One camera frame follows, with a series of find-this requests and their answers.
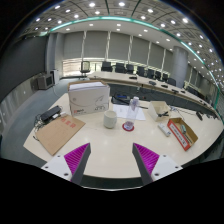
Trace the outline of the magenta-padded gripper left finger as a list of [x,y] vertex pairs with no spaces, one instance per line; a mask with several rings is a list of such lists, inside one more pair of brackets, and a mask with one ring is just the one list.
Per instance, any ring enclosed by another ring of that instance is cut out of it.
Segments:
[[90,154],[91,146],[87,143],[70,151],[66,155],[54,156],[42,166],[42,169],[79,185]]

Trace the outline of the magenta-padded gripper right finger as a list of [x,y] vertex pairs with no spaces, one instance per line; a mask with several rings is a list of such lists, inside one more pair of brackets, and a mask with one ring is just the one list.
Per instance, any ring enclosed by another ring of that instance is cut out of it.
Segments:
[[182,169],[168,155],[159,155],[137,143],[133,144],[132,153],[135,157],[143,185],[152,183]]

